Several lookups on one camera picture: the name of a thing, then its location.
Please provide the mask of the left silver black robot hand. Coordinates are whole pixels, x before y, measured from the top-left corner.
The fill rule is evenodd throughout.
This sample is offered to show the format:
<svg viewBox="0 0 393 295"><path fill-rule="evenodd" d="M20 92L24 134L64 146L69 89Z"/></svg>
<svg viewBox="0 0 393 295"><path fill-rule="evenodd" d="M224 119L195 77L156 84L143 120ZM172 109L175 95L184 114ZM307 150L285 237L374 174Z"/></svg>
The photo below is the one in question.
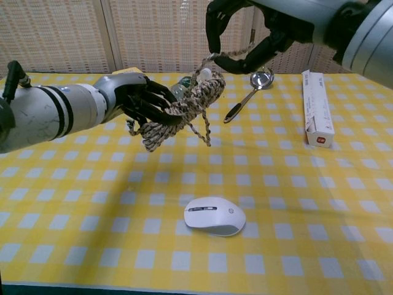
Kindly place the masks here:
<svg viewBox="0 0 393 295"><path fill-rule="evenodd" d="M150 120L170 126L182 120L181 116L165 112L171 103L176 102L171 91L143 73L110 74L99 78L93 86L107 101L104 123L121 114L140 124Z"/></svg>

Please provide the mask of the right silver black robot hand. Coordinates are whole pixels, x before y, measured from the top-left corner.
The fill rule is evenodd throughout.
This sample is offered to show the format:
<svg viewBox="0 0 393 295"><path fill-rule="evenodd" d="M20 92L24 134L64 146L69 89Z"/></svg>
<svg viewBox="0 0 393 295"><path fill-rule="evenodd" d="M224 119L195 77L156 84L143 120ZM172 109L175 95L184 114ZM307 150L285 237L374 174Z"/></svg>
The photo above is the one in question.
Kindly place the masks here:
<svg viewBox="0 0 393 295"><path fill-rule="evenodd" d="M211 1L206 11L206 35L209 51L221 52L220 35L231 17L240 9L260 9L270 35L255 46L245 58L215 58L215 63L232 74L248 74L285 52L293 42L321 44L333 16L343 1Z"/></svg>

